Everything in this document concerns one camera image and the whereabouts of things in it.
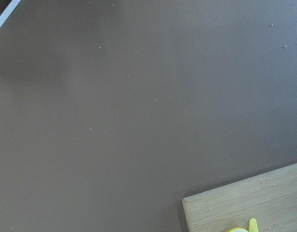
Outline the lemon half slice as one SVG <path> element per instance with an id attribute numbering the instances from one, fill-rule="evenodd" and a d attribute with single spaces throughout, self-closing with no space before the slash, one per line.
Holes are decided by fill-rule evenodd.
<path id="1" fill-rule="evenodd" d="M 232 229 L 228 230 L 227 232 L 249 232 L 249 231 L 244 228 L 232 228 Z"/>

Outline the wooden cutting board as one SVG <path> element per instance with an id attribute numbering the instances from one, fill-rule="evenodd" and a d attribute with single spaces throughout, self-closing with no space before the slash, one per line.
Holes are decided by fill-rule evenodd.
<path id="1" fill-rule="evenodd" d="M 182 200 L 190 232 L 297 232 L 297 163 Z"/>

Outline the yellow plastic knife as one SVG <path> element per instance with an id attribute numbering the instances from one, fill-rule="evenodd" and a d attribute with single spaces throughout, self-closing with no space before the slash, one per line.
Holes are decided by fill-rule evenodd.
<path id="1" fill-rule="evenodd" d="M 248 231 L 249 232 L 259 232 L 258 226 L 257 226 L 257 221 L 255 218 L 251 218 L 249 220 Z"/>

